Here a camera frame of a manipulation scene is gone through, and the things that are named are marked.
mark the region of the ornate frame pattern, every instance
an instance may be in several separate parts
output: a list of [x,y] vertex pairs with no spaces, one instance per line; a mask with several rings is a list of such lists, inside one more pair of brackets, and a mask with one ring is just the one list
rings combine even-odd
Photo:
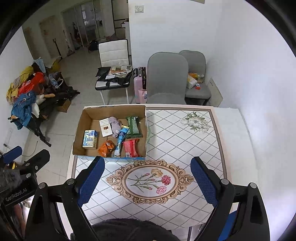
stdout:
[[[156,197],[143,197],[132,193],[128,187],[125,185],[125,179],[127,176],[137,168],[145,165],[146,167],[161,167],[169,171],[176,179],[174,187],[167,193]],[[186,174],[184,169],[176,167],[174,164],[168,164],[165,160],[146,160],[137,161],[134,164],[126,164],[124,167],[115,171],[114,175],[106,178],[106,181],[113,186],[114,190],[120,195],[124,196],[126,199],[133,200],[136,204],[163,204],[168,201],[168,199],[175,198],[178,194],[186,190],[186,186],[189,185],[194,178],[189,174]]]

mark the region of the black cable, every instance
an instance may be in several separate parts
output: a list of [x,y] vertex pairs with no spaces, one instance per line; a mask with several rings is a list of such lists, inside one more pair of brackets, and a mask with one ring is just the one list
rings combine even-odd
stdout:
[[32,153],[31,155],[29,155],[29,156],[22,155],[22,156],[25,156],[25,157],[31,157],[31,156],[35,153],[35,151],[36,151],[37,144],[38,144],[38,141],[37,141],[37,143],[36,143],[35,150],[33,151],[33,153]]

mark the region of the red wrapper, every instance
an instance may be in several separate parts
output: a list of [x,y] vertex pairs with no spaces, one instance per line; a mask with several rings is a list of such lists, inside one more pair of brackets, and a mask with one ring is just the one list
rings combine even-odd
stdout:
[[126,151],[126,157],[138,157],[138,153],[136,151],[136,143],[139,139],[127,140],[123,142],[124,149]]

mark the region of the gray chair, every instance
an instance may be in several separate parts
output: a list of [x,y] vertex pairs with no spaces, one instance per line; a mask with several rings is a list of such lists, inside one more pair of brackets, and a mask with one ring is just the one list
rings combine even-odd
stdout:
[[[179,54],[187,59],[190,73],[205,75],[205,56],[201,52],[182,50]],[[185,97],[188,104],[194,104],[194,99],[203,99],[205,100],[203,105],[206,105],[211,97],[211,92],[208,86],[203,82],[200,83],[200,90],[194,87],[192,89],[186,88]]]
[[187,60],[177,53],[159,52],[148,60],[147,103],[186,104]]

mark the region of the open box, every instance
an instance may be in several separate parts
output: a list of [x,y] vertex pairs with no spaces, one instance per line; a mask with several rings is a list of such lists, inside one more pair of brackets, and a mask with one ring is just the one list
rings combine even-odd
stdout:
[[[78,127],[76,130],[76,136],[73,143],[73,155],[79,156],[80,159],[88,160],[90,157],[99,156],[98,149],[101,145],[108,140],[113,141],[114,145],[117,145],[118,139],[113,136],[103,137],[100,127],[100,120],[109,118],[111,116],[116,117],[125,126],[128,126],[127,117],[138,116],[137,123],[139,131],[143,134],[143,137],[139,138],[136,143],[136,150],[140,157],[128,158],[122,144],[121,157],[113,157],[112,154],[104,157],[106,161],[135,161],[145,160],[146,147],[147,147],[147,123],[146,123],[146,106],[144,105],[116,105],[116,106],[101,106],[90,107],[82,111]],[[84,132],[86,130],[96,130],[98,132],[97,147],[94,150],[84,149],[82,147]]]

